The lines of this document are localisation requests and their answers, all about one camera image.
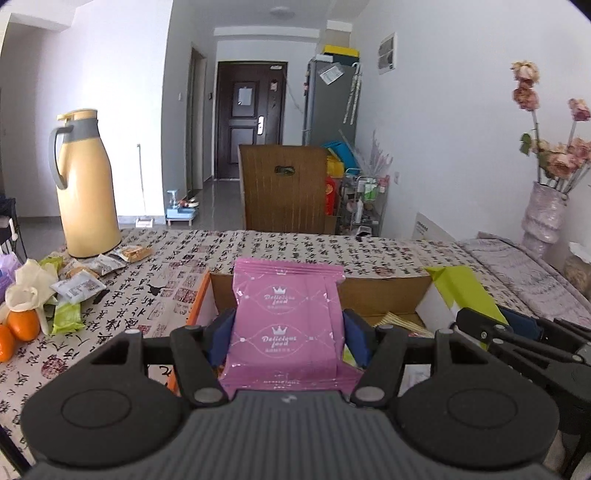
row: pink snack package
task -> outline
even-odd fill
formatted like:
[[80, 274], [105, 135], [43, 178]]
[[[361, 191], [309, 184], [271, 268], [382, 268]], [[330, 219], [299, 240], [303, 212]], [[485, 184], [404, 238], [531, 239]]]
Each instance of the pink snack package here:
[[253, 390], [337, 390], [350, 393], [361, 373], [341, 358], [343, 318], [337, 282], [343, 268], [238, 258], [238, 302], [226, 367], [228, 394]]

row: pink vase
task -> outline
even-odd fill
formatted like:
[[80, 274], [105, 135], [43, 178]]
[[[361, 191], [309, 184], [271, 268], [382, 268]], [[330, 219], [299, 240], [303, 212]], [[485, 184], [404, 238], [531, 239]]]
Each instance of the pink vase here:
[[530, 203], [521, 227], [525, 231], [521, 244], [543, 257], [560, 237], [568, 197], [558, 190], [534, 182]]

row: door frame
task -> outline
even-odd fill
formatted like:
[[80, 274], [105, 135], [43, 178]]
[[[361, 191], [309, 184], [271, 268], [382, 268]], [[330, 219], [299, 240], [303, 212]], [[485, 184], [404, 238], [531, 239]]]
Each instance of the door frame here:
[[215, 87], [215, 108], [213, 109], [213, 178], [218, 179], [217, 175], [217, 134], [219, 130], [219, 107], [220, 101], [222, 100], [217, 94], [219, 91], [221, 75], [220, 65], [281, 65], [283, 67], [283, 75], [285, 77], [285, 88], [283, 92], [283, 98], [281, 99], [281, 118], [279, 120], [279, 145], [283, 145], [283, 127], [285, 125], [285, 101], [287, 98], [287, 92], [289, 85], [287, 83], [287, 68], [288, 62], [286, 61], [269, 61], [269, 60], [236, 60], [236, 61], [219, 61], [216, 65], [216, 87]]
[[201, 190], [203, 188], [203, 122], [206, 69], [207, 58], [199, 53], [195, 47], [191, 47], [185, 123], [185, 182], [187, 193], [190, 190]]

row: ceiling light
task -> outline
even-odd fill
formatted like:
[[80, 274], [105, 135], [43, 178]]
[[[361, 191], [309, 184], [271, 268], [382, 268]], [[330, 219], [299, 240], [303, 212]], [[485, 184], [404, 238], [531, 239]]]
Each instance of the ceiling light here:
[[295, 17], [295, 12], [289, 7], [273, 7], [269, 10], [273, 17], [281, 18], [282, 20], [289, 20]]

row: red object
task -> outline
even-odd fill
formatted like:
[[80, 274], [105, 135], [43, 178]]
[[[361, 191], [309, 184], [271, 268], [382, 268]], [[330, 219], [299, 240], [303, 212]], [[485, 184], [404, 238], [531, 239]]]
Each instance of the red object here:
[[336, 197], [336, 183], [330, 178], [326, 177], [326, 215], [332, 215], [335, 209], [335, 197]]

